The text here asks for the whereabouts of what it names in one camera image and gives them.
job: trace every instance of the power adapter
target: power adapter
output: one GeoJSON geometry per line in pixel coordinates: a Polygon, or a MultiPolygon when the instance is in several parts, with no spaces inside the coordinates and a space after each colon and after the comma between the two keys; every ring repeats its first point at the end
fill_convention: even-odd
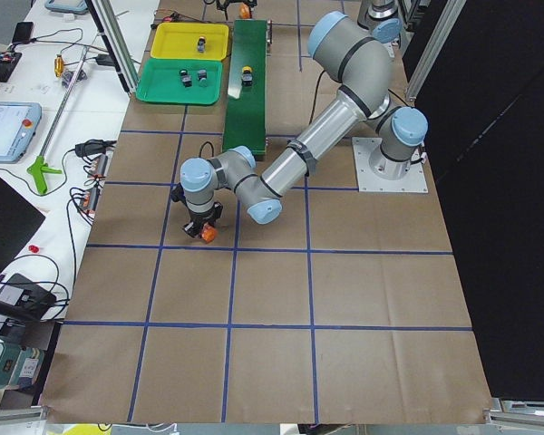
{"type": "Polygon", "coordinates": [[[101,66],[115,66],[109,54],[97,54],[94,61],[97,62],[97,65],[101,66]]]}
{"type": "Polygon", "coordinates": [[[115,143],[117,143],[117,140],[91,139],[83,143],[77,143],[74,146],[74,153],[81,158],[93,154],[102,154],[115,143]]]}

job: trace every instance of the small black object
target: small black object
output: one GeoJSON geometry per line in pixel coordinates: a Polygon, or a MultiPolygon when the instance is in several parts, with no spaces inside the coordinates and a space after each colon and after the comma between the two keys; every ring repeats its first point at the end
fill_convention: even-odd
{"type": "Polygon", "coordinates": [[[107,148],[112,147],[115,143],[117,143],[117,140],[91,139],[83,143],[77,143],[74,146],[74,153],[78,157],[102,154],[107,150],[107,148]]]}
{"type": "Polygon", "coordinates": [[[203,86],[203,87],[208,86],[208,72],[206,70],[198,71],[198,82],[199,82],[199,86],[203,86]]]}
{"type": "Polygon", "coordinates": [[[4,317],[20,321],[40,321],[56,302],[55,295],[20,274],[14,274],[4,282],[0,293],[6,285],[20,288],[23,292],[15,304],[8,304],[0,300],[0,314],[4,317]]]}
{"type": "Polygon", "coordinates": [[[228,20],[228,6],[231,3],[243,3],[250,9],[253,9],[257,6],[257,0],[214,0],[216,2],[216,9],[219,11],[224,11],[224,14],[226,15],[226,21],[228,20]]]}
{"type": "Polygon", "coordinates": [[[252,75],[252,69],[251,68],[243,68],[242,69],[242,86],[251,86],[254,82],[254,76],[252,75]]]}
{"type": "Polygon", "coordinates": [[[115,63],[112,61],[109,54],[97,54],[94,61],[97,62],[97,65],[101,66],[115,66],[115,63]]]}
{"type": "Polygon", "coordinates": [[[12,44],[27,44],[33,34],[34,23],[22,21],[16,25],[15,34],[12,36],[12,44]]]}
{"type": "Polygon", "coordinates": [[[6,83],[15,70],[16,65],[22,57],[22,53],[4,53],[1,55],[2,61],[0,61],[0,82],[6,83]]]}
{"type": "Polygon", "coordinates": [[[206,51],[206,37],[200,36],[198,39],[198,53],[204,53],[206,51]]]}
{"type": "Polygon", "coordinates": [[[189,88],[193,83],[191,82],[191,76],[188,74],[188,70],[180,70],[180,77],[183,86],[189,88]]]}

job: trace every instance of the electronic device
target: electronic device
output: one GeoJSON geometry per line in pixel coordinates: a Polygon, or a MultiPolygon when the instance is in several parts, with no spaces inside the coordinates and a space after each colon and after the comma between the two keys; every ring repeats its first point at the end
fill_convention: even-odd
{"type": "Polygon", "coordinates": [[[0,284],[0,327],[7,319],[39,322],[56,296],[20,274],[0,284]]]}
{"type": "Polygon", "coordinates": [[[0,178],[0,273],[44,222],[44,215],[0,178]]]}
{"type": "Polygon", "coordinates": [[[46,0],[44,7],[49,11],[63,14],[83,15],[87,13],[87,4],[84,0],[46,0]]]}
{"type": "Polygon", "coordinates": [[[0,163],[13,163],[24,155],[41,117],[38,103],[0,102],[0,163]]]}
{"type": "Polygon", "coordinates": [[[16,25],[15,34],[12,36],[12,44],[27,43],[33,34],[34,23],[21,21],[16,25]]]}
{"type": "Polygon", "coordinates": [[[36,382],[44,351],[0,340],[0,389],[21,389],[36,382]]]}
{"type": "Polygon", "coordinates": [[[21,57],[22,53],[4,52],[0,54],[0,83],[8,82],[21,57]]]}

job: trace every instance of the robotic arm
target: robotic arm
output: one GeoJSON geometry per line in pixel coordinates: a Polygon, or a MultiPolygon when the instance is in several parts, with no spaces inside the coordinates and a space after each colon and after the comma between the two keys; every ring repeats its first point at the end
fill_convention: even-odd
{"type": "Polygon", "coordinates": [[[383,142],[371,156],[374,171],[386,179],[404,175],[407,161],[427,131],[427,120],[416,109],[394,107],[388,94],[392,63],[383,45],[346,15],[333,12],[314,27],[308,52],[335,81],[342,83],[335,99],[262,173],[244,146],[212,159],[186,160],[180,184],[171,192],[189,210],[183,230],[210,241],[222,206],[215,190],[232,190],[258,224],[267,224],[282,211],[280,199],[359,122],[366,121],[383,142]]]}

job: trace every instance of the metal bracket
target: metal bracket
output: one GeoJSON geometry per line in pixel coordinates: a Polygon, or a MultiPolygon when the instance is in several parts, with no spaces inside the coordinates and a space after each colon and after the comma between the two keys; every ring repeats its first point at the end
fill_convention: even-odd
{"type": "Polygon", "coordinates": [[[306,164],[306,169],[307,169],[307,172],[305,175],[307,177],[309,175],[316,174],[316,163],[318,162],[318,160],[315,159],[315,156],[312,155],[312,152],[310,152],[310,150],[304,143],[298,140],[291,140],[288,143],[287,148],[294,150],[294,152],[298,154],[298,157],[300,157],[300,159],[304,161],[304,163],[306,164]]]}
{"type": "MultiPolygon", "coordinates": [[[[381,141],[381,138],[353,138],[359,192],[428,193],[422,163],[411,165],[402,179],[382,179],[373,172],[369,166],[369,156],[381,145],[381,141]]],[[[418,150],[413,154],[413,160],[417,159],[419,159],[418,150]]]]}

